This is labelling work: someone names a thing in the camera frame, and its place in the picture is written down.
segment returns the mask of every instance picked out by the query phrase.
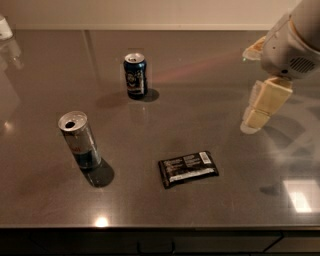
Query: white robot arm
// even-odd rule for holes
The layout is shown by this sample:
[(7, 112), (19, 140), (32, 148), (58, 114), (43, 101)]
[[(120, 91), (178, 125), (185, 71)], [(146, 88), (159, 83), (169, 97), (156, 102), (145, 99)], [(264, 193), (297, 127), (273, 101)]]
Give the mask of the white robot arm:
[(7, 40), (13, 36), (6, 18), (0, 14), (0, 41)]
[(259, 131), (292, 94), (292, 82), (320, 68), (320, 1), (303, 0), (246, 49), (244, 57), (260, 60), (271, 78), (254, 85), (241, 130)]

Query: aluminum can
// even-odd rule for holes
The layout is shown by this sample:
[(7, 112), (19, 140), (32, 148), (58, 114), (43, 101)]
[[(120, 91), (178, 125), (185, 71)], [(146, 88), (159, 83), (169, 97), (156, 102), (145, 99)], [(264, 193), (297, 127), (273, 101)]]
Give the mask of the aluminum can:
[(85, 113), (69, 112), (60, 118), (58, 126), (81, 169), (100, 165), (101, 157)]
[(142, 99), (148, 93), (147, 62), (144, 56), (141, 53), (130, 53), (124, 58), (123, 66), (128, 96), (132, 99)]

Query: candy bar wrapper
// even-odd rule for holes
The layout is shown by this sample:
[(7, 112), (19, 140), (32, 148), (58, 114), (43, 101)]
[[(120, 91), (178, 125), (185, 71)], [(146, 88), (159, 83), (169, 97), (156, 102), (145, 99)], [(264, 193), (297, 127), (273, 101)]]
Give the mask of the candy bar wrapper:
[(165, 188), (189, 179), (219, 175), (209, 151), (162, 160), (159, 161), (159, 167)]

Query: white object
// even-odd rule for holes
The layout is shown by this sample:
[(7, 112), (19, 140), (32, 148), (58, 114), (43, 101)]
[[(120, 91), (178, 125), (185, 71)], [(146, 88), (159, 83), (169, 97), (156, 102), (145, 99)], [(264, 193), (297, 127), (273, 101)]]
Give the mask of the white object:
[(243, 57), (261, 58), (262, 68), (273, 76), (252, 88), (240, 129), (253, 134), (290, 97), (294, 79), (305, 79), (320, 69), (320, 1), (301, 1), (265, 38), (247, 48)]
[(0, 14), (0, 40), (7, 40), (12, 36), (13, 33), (6, 18)]
[(20, 98), (14, 90), (6, 73), (0, 70), (0, 132), (9, 125), (10, 118), (20, 104)]

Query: dark blue can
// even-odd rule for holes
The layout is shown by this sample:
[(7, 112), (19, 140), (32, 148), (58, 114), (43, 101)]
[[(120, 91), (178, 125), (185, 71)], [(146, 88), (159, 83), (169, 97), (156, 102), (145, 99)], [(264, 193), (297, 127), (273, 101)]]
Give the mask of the dark blue can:
[(130, 53), (124, 58), (127, 92), (132, 99), (142, 99), (148, 93), (147, 62), (141, 53)]

